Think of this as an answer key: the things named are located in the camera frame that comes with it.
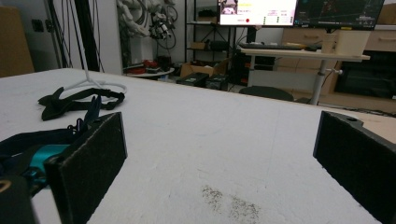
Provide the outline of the black metal shelf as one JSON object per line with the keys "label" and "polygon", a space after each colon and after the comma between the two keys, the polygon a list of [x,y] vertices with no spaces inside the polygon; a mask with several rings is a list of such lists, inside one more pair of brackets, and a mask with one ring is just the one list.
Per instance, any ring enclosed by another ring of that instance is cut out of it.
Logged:
{"label": "black metal shelf", "polygon": [[218,0],[184,0],[184,17],[186,62],[231,57],[236,29],[219,24]]}

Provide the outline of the beige cup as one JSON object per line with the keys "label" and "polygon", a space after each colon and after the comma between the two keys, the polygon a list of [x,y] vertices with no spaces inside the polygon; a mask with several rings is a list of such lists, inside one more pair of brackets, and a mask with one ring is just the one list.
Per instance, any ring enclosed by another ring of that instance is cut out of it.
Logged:
{"label": "beige cup", "polygon": [[326,34],[322,38],[321,52],[333,53],[335,48],[336,34]]}

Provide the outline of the round white table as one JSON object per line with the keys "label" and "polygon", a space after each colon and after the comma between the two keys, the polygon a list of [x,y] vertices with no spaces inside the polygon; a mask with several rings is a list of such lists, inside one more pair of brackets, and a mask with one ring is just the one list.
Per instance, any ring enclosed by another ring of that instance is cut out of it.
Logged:
{"label": "round white table", "polygon": [[143,60],[140,63],[127,65],[122,71],[128,77],[161,77],[173,73],[175,69],[167,65],[160,65],[157,61]]}

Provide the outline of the white standing desk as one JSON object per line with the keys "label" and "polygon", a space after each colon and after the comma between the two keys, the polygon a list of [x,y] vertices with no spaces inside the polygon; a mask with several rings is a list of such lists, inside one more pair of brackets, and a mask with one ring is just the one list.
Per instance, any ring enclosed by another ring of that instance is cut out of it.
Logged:
{"label": "white standing desk", "polygon": [[[248,82],[251,86],[267,86],[280,89],[293,89],[312,91],[309,104],[317,105],[321,93],[322,84],[327,71],[329,61],[341,62],[361,62],[369,60],[367,55],[339,55],[334,53],[322,53],[306,50],[277,50],[277,49],[241,49],[242,53],[251,57]],[[255,68],[256,58],[258,56],[275,57],[275,58],[298,58],[308,60],[320,60],[320,68],[315,75],[304,75],[290,72],[277,72],[257,70]]]}

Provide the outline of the monitor with white screen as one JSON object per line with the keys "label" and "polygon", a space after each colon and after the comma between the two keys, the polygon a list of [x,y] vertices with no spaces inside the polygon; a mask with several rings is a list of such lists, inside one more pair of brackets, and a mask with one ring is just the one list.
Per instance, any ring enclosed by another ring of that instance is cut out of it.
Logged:
{"label": "monitor with white screen", "polygon": [[218,0],[220,25],[292,26],[298,0]]}

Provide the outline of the power supply unit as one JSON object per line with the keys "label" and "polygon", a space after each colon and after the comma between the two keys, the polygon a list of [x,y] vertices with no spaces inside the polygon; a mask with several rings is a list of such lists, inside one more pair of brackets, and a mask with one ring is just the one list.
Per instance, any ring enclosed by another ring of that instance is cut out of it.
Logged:
{"label": "power supply unit", "polygon": [[205,87],[211,90],[226,91],[228,88],[228,77],[224,75],[212,75],[206,80]]}
{"label": "power supply unit", "polygon": [[191,73],[185,77],[177,80],[177,84],[192,86],[192,87],[205,87],[205,82],[209,78],[206,73]]}

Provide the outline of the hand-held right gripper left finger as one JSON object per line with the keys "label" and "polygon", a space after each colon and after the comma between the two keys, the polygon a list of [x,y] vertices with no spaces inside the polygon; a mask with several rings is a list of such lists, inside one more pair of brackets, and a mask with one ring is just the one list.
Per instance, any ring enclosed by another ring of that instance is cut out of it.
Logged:
{"label": "hand-held right gripper left finger", "polygon": [[122,114],[95,119],[62,153],[45,160],[62,224],[86,224],[127,158]]}

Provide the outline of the monitor with dark screen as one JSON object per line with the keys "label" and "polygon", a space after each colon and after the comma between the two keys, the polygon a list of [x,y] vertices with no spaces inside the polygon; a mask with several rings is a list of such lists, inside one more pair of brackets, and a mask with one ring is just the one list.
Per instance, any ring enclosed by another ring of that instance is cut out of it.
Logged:
{"label": "monitor with dark screen", "polygon": [[298,0],[295,27],[374,30],[385,0]]}

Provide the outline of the black plastic clamp tool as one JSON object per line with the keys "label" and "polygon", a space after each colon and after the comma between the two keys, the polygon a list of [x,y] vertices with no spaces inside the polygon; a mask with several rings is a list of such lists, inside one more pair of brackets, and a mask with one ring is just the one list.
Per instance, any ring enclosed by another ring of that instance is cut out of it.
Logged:
{"label": "black plastic clamp tool", "polygon": [[122,103],[125,95],[106,89],[89,88],[61,99],[64,88],[38,100],[45,107],[41,118],[43,120],[57,119],[69,111],[86,110],[84,121],[97,119],[101,109],[112,110]]}

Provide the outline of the cardboard box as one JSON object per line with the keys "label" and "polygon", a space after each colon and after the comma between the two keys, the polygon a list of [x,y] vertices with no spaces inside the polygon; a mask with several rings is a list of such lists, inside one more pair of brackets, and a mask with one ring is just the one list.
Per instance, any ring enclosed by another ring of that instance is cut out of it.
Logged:
{"label": "cardboard box", "polygon": [[229,59],[222,61],[192,61],[183,63],[181,66],[181,77],[186,77],[192,73],[204,73],[212,75],[225,75],[228,69]]}

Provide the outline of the black round stool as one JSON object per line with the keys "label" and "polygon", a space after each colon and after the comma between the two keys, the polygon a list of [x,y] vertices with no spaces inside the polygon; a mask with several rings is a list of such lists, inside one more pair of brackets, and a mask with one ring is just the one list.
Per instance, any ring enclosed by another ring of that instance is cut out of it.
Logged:
{"label": "black round stool", "polygon": [[263,87],[263,86],[251,86],[245,87],[239,91],[241,94],[259,96],[270,99],[277,99],[283,101],[292,102],[294,100],[293,96],[283,90],[273,88],[273,87]]}

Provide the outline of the wooden drawer cabinet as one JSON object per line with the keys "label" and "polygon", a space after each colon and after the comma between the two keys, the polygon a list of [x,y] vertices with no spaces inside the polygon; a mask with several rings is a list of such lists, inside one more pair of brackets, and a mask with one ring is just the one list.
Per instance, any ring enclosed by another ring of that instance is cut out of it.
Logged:
{"label": "wooden drawer cabinet", "polygon": [[[318,44],[325,34],[324,29],[285,28],[281,43]],[[396,25],[377,25],[371,32],[365,49],[396,52]]]}

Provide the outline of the white foam mat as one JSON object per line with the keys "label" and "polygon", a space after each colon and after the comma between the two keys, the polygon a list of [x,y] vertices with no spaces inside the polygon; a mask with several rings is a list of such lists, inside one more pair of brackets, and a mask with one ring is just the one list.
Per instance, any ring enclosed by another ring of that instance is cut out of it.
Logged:
{"label": "white foam mat", "polygon": [[128,157],[89,224],[379,224],[314,158],[321,110],[142,78]]}

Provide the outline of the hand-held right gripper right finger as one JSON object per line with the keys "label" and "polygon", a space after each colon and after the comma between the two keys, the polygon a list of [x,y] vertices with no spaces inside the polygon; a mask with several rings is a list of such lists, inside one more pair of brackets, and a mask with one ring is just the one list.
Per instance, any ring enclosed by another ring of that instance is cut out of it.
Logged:
{"label": "hand-held right gripper right finger", "polygon": [[352,117],[323,111],[313,157],[382,224],[396,224],[396,144]]}

